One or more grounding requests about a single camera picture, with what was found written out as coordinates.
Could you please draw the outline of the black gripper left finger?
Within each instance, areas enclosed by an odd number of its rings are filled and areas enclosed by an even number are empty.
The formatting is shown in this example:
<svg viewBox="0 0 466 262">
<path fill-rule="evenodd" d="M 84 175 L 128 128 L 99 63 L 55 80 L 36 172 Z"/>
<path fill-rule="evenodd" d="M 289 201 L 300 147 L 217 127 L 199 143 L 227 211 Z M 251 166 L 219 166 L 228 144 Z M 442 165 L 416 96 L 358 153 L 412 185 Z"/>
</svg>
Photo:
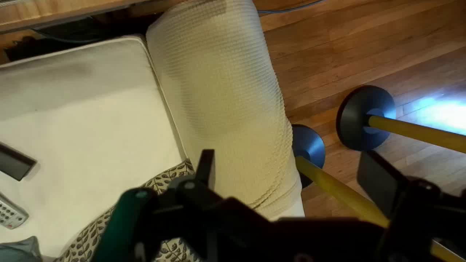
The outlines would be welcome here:
<svg viewBox="0 0 466 262">
<path fill-rule="evenodd" d="M 202 182 L 203 185 L 206 185 L 209 181 L 209 175 L 212 172 L 212 168 L 214 168 L 214 150 L 206 149 L 200 153 L 195 178 L 199 182 Z"/>
</svg>

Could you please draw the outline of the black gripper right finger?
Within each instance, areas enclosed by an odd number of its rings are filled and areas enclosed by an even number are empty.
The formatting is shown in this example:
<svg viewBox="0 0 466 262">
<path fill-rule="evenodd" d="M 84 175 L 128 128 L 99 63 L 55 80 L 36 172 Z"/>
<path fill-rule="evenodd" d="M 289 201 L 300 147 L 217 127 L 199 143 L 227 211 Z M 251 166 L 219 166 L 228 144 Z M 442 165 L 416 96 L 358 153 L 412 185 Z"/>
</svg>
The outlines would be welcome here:
<svg viewBox="0 0 466 262">
<path fill-rule="evenodd" d="M 391 217 L 399 194 L 409 185 L 409 179 L 377 152 L 361 153 L 356 181 L 385 217 Z"/>
</svg>

